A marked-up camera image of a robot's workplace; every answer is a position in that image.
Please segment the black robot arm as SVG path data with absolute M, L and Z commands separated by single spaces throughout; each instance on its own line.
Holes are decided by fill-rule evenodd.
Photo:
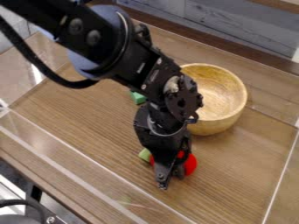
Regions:
M 62 78 L 0 16 L 0 32 L 47 78 L 75 89 L 111 79 L 146 97 L 146 105 L 135 114 L 135 133 L 153 154 L 158 186 L 167 189 L 171 177 L 183 178 L 190 172 L 187 125 L 199 121 L 203 96 L 191 76 L 154 45 L 149 27 L 135 24 L 115 5 L 90 7 L 79 0 L 0 0 L 0 6 L 69 49 L 71 63 L 85 77 L 77 81 Z

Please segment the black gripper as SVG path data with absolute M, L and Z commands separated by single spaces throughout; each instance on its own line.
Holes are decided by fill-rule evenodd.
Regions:
M 154 175 L 158 187 L 169 188 L 173 176 L 185 179 L 183 162 L 193 154 L 191 133 L 185 124 L 177 131 L 169 131 L 153 121 L 147 106 L 135 114 L 135 133 L 141 144 L 154 156 Z

